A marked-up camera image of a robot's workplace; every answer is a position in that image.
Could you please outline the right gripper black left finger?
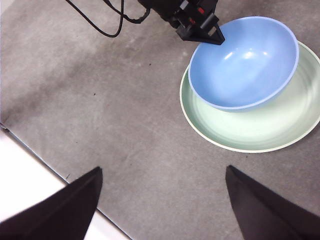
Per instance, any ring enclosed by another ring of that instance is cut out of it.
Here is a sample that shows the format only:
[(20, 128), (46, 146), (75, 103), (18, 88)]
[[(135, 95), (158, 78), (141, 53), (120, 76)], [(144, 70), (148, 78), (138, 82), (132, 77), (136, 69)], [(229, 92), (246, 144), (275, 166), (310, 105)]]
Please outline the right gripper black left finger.
[(96, 211), (103, 172), (96, 167), (0, 224), (2, 240), (82, 240)]

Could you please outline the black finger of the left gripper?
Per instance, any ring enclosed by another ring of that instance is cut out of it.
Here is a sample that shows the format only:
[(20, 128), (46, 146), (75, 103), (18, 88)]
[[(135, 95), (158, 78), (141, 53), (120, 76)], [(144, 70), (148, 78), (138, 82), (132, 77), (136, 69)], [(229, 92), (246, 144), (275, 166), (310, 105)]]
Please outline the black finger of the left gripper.
[(180, 16), (176, 33), (183, 41), (221, 45), (225, 41), (225, 37), (218, 21), (219, 18), (214, 13), (210, 13), (198, 21), (191, 17)]

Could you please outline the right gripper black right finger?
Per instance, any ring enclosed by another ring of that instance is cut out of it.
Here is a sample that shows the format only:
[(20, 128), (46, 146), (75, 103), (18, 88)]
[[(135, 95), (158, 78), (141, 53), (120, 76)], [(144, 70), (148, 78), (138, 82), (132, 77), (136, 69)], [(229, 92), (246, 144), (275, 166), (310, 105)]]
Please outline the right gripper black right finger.
[(320, 218), (229, 165), (225, 181), (245, 240), (318, 240)]

